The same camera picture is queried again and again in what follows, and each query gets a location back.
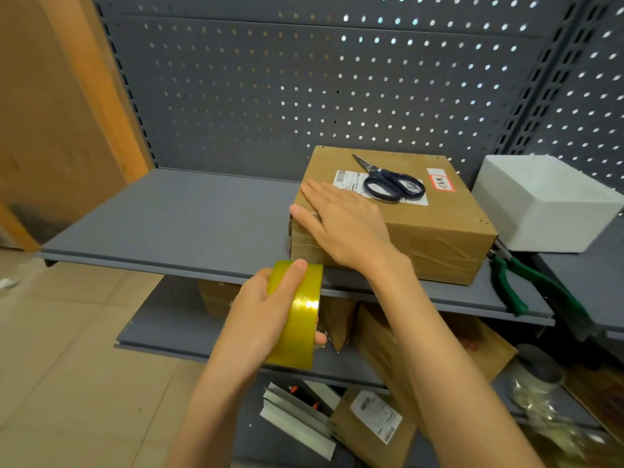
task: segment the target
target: yellow tape roll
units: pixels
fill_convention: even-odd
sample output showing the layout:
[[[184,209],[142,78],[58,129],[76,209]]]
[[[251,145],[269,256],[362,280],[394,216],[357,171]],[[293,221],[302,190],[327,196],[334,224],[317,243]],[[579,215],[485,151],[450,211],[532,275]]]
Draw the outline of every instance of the yellow tape roll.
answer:
[[[266,290],[273,294],[281,283],[286,270],[292,261],[278,261],[273,267]],[[273,352],[267,359],[267,364],[279,364],[301,370],[312,368],[314,354],[314,336],[316,318],[318,316],[318,301],[321,297],[321,282],[323,280],[323,265],[310,265],[303,282],[297,289],[288,313],[288,320],[284,325],[280,339]]]

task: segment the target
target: white plastic container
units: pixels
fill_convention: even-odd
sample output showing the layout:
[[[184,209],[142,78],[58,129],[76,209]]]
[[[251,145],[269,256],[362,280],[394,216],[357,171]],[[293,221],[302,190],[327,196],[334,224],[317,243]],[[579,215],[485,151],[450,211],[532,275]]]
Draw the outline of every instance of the white plastic container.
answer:
[[[552,156],[486,156],[472,189],[511,251],[580,253],[624,195]]]

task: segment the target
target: hand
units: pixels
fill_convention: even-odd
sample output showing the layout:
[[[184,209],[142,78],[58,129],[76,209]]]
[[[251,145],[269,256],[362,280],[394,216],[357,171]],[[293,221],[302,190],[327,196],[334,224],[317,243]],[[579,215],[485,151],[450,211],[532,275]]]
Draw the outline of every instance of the hand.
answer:
[[[366,275],[378,263],[377,258],[398,253],[381,211],[372,201],[314,180],[301,184],[301,191],[322,222],[299,205],[291,205],[290,213],[337,263]]]
[[[268,268],[261,269],[243,284],[214,344],[210,361],[225,360],[231,369],[241,370],[243,377],[255,374],[277,344],[307,268],[308,263],[303,259],[295,261],[270,296],[266,291],[271,275]],[[316,332],[315,342],[324,345],[327,337]]]

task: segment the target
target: fingernail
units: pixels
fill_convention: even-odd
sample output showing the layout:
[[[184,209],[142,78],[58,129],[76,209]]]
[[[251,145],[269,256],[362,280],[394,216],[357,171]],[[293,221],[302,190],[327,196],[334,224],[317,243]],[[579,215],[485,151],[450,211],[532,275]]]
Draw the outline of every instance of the fingernail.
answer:
[[[305,259],[297,259],[294,263],[294,266],[299,266],[301,269],[306,270],[308,269],[308,263],[306,263]]]

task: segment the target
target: tiled floor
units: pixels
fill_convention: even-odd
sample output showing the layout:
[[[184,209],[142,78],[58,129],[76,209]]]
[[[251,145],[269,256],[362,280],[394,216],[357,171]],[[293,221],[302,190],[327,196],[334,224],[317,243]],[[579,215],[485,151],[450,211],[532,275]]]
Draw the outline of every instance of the tiled floor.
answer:
[[[203,365],[113,348],[160,275],[0,250],[2,468],[163,465]]]

